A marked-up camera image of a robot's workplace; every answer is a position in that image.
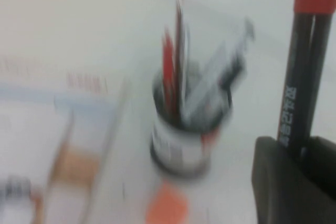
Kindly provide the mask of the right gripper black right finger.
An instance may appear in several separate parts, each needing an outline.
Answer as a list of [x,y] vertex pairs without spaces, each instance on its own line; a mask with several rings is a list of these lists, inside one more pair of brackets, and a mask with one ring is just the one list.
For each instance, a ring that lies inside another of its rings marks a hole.
[[332,216],[327,223],[335,223],[335,143],[311,137],[301,155],[301,167],[306,177],[331,200]]

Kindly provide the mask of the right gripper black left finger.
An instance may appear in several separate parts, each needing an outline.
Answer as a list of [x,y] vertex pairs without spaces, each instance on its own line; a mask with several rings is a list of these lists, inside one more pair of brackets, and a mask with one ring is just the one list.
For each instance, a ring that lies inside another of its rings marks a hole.
[[251,173],[258,223],[292,223],[287,205],[293,172],[286,149],[272,137],[256,139]]

